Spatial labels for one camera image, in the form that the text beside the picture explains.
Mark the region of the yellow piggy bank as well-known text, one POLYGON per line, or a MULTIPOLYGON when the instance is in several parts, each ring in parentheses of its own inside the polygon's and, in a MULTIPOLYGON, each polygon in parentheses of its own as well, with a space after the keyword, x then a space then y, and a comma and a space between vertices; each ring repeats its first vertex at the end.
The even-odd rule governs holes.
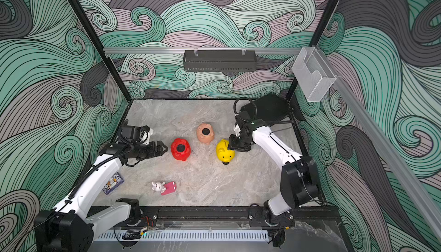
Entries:
POLYGON ((229 141, 226 139, 221 139, 217 144, 216 154, 224 165, 228 165, 235 157, 235 151, 229 149, 229 141))

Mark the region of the black plug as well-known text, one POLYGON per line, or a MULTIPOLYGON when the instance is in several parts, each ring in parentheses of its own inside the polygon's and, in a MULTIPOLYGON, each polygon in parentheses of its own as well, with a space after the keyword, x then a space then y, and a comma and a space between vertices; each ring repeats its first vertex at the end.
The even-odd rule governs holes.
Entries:
POLYGON ((179 144, 176 146, 176 150, 180 153, 184 152, 186 150, 186 146, 184 144, 179 144))
POLYGON ((209 130, 208 128, 204 128, 204 129, 202 130, 202 133, 203 133, 204 135, 209 135, 209 134, 210 134, 210 130, 209 130))

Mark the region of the red piggy bank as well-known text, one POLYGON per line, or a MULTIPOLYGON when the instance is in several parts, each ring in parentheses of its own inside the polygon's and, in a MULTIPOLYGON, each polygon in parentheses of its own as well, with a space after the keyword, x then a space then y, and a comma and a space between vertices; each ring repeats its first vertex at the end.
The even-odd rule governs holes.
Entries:
POLYGON ((171 144, 171 153, 175 160, 186 161, 191 154, 189 142, 183 138, 176 138, 171 144))

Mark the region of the peach piggy bank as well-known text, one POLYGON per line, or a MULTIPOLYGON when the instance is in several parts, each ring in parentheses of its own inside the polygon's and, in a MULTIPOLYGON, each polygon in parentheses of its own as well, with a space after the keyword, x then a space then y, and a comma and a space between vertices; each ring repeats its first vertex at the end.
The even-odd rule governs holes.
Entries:
POLYGON ((203 144, 209 144, 214 140, 215 133, 209 123, 201 123, 196 129, 196 137, 203 144))

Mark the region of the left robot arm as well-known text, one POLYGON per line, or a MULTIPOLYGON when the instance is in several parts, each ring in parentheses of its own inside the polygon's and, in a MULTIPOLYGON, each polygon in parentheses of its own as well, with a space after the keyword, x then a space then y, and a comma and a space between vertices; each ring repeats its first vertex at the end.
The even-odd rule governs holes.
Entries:
POLYGON ((152 132, 148 126, 121 126, 116 142, 101 149, 95 163, 72 191, 52 210, 40 211, 33 228, 39 252, 86 252, 101 234, 117 224, 137 226, 141 222, 137 199, 118 199, 92 216, 88 213, 111 176, 129 159, 141 162, 168 152, 162 141, 150 140, 152 132))

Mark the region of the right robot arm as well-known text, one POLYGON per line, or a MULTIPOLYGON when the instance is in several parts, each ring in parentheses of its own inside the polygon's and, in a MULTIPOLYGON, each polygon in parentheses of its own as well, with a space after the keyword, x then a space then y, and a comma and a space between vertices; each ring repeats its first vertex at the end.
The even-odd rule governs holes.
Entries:
POLYGON ((264 203, 267 223, 276 224, 278 216, 319 196, 316 161, 291 149, 276 136, 268 122, 252 119, 247 112, 238 113, 234 134, 229 137, 229 149, 249 152, 252 145, 262 148, 281 170, 279 193, 264 203))

